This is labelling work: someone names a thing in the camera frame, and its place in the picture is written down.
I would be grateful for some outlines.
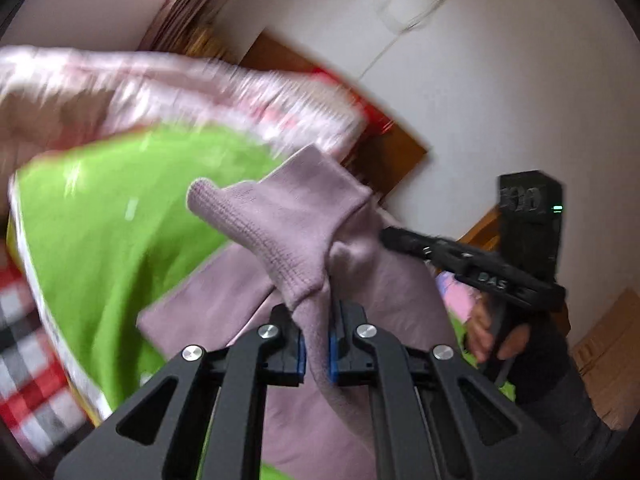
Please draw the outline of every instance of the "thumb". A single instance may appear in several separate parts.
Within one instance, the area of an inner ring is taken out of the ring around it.
[[[531,327],[528,324],[518,325],[514,328],[500,346],[497,354],[498,359],[506,361],[524,352],[527,343],[529,343],[530,334]]]

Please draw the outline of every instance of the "plaid fabric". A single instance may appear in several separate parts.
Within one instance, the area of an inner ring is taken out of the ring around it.
[[[0,418],[46,476],[93,429],[69,390],[29,287],[0,246]]]

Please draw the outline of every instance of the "cardboard box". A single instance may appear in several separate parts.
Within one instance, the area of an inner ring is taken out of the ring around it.
[[[596,412],[628,428],[640,408],[640,296],[625,290],[572,355]]]

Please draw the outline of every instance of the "metal bolt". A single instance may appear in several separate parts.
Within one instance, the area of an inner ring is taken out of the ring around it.
[[[433,355],[440,361],[448,361],[453,357],[453,348],[447,345],[438,345],[433,349]]]
[[[358,334],[363,339],[369,339],[370,337],[375,336],[378,333],[378,329],[370,324],[360,325],[356,329],[356,334]]]
[[[272,337],[276,337],[280,330],[275,325],[262,325],[258,329],[258,335],[262,339],[271,339]]]
[[[189,345],[182,351],[182,358],[185,361],[197,361],[204,354],[204,350],[198,345]]]

